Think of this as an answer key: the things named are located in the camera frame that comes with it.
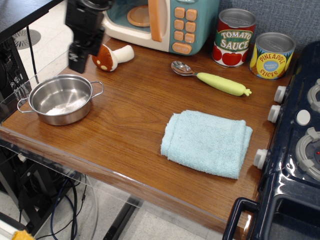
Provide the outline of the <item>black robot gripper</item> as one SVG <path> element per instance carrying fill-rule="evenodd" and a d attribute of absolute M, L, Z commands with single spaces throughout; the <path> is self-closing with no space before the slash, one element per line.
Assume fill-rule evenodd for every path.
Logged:
<path fill-rule="evenodd" d="M 102 27 L 104 11 L 111 8 L 111 0 L 69 0 L 65 24 L 73 32 L 73 41 L 68 50 L 68 66 L 83 74 L 88 54 L 97 56 L 104 38 Z"/>

